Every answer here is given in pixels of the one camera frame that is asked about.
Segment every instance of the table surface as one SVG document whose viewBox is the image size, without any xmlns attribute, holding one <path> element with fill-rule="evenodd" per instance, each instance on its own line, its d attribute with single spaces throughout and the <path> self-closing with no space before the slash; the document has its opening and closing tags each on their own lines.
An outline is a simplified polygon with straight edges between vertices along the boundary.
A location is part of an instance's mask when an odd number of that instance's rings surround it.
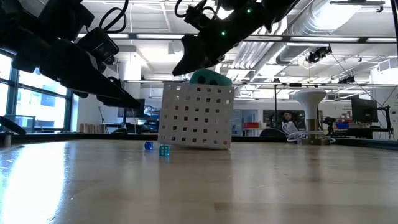
<svg viewBox="0 0 398 224">
<path fill-rule="evenodd" d="M 0 223 L 398 223 L 395 151 L 234 143 L 159 157 L 143 144 L 1 150 Z"/>
</svg>

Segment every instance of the white cube with holes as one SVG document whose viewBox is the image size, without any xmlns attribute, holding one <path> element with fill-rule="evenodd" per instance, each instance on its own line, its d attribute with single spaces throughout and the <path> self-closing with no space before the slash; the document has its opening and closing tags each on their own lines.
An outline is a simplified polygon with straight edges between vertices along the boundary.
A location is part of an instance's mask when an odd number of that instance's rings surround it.
<svg viewBox="0 0 398 224">
<path fill-rule="evenodd" d="M 229 149 L 233 88 L 165 83 L 158 142 Z"/>
</svg>

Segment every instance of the ceiling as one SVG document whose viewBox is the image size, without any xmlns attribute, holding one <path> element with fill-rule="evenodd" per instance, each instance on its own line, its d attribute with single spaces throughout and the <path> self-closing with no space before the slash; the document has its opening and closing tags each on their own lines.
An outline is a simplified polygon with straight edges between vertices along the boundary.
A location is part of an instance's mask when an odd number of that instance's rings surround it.
<svg viewBox="0 0 398 224">
<path fill-rule="evenodd" d="M 36 16 L 39 15 L 47 0 L 20 0 L 22 5 Z M 121 0 L 84 0 L 83 5 L 86 6 L 96 17 L 92 27 L 99 24 L 103 15 L 112 7 L 122 7 Z M 130 1 L 127 10 L 127 27 L 125 32 L 140 33 L 197 33 L 198 31 L 192 26 L 186 24 L 183 19 L 174 15 L 175 1 L 154 1 L 141 0 Z M 196 4 L 198 0 L 184 0 L 180 9 L 187 8 L 188 4 Z M 307 6 L 311 0 L 301 0 L 296 7 L 286 17 L 287 24 L 293 24 L 295 17 Z M 209 1 L 208 5 L 213 6 L 214 2 Z M 343 24 L 332 35 L 376 35 L 376 36 L 394 36 L 394 25 L 389 3 L 384 6 L 384 12 L 376 13 L 377 7 L 362 7 L 348 22 Z M 105 21 L 107 24 L 115 15 L 109 16 Z M 122 26 L 120 20 L 113 29 Z M 141 53 L 144 61 L 142 66 L 142 74 L 146 79 L 156 77 L 158 74 L 170 75 L 178 63 L 181 55 L 170 54 L 169 48 L 172 47 L 174 52 L 183 51 L 183 47 L 179 41 L 166 40 L 116 40 L 118 45 L 135 45 Z M 333 55 L 345 69 L 355 67 L 357 79 L 365 82 L 369 78 L 369 69 L 376 65 L 375 62 L 381 62 L 388 56 L 397 55 L 396 46 L 388 44 L 332 44 Z M 232 49 L 226 55 L 226 58 L 233 61 L 239 52 L 240 46 Z M 129 60 L 130 52 L 120 52 L 117 55 L 121 61 Z M 326 80 L 332 75 L 343 72 L 336 59 L 327 56 L 321 63 L 308 65 L 304 63 L 304 57 L 299 57 L 293 66 L 286 67 L 282 74 L 275 74 L 282 82 L 307 82 L 308 77 L 319 77 L 316 82 Z"/>
</svg>

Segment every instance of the computer monitor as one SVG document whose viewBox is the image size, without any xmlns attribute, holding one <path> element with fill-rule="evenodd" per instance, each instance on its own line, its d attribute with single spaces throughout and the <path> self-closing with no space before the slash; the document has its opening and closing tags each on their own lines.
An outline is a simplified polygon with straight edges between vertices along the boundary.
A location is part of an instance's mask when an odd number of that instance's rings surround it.
<svg viewBox="0 0 398 224">
<path fill-rule="evenodd" d="M 351 106 L 353 107 L 354 122 L 369 123 L 379 121 L 376 101 L 352 98 Z"/>
<path fill-rule="evenodd" d="M 140 108 L 138 109 L 131 109 L 126 108 L 126 117 L 127 118 L 143 118 L 144 115 L 144 108 L 145 108 L 145 99 L 137 99 L 137 101 L 141 104 Z M 122 118 L 124 114 L 125 108 L 118 109 L 118 118 Z"/>
</svg>

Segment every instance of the die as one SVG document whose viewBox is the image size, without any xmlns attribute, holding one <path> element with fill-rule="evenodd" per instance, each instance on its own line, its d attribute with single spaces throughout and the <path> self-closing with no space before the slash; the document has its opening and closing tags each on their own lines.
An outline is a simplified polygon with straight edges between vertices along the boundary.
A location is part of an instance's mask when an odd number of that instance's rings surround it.
<svg viewBox="0 0 398 224">
<path fill-rule="evenodd" d="M 170 155 L 170 146 L 160 146 L 159 156 L 169 156 L 169 155 Z"/>
<path fill-rule="evenodd" d="M 145 150 L 153 150 L 154 149 L 154 143 L 153 142 L 145 142 L 144 148 L 145 148 Z"/>
</svg>

